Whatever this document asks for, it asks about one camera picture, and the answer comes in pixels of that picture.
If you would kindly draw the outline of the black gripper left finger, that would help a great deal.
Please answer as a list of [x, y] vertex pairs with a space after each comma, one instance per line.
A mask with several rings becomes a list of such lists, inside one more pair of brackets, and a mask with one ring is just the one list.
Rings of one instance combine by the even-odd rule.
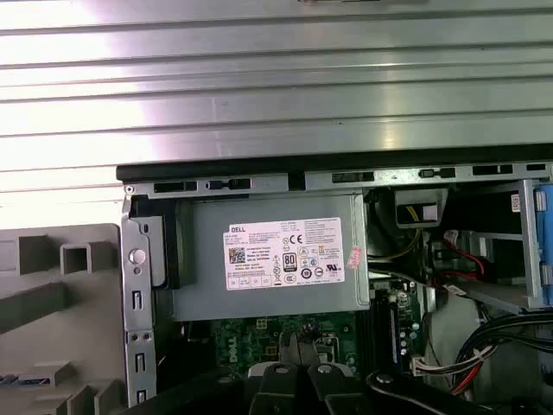
[[299, 378], [297, 334], [282, 334], [279, 358], [247, 377], [217, 368], [132, 406], [130, 414], [293, 414]]

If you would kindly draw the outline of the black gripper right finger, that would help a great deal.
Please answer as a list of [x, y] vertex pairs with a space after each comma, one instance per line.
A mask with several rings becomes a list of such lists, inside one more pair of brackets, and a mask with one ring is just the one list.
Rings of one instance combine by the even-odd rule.
[[329, 414], [494, 414], [410, 377], [375, 371], [363, 380], [345, 366], [322, 362], [315, 342], [300, 336], [300, 362]]

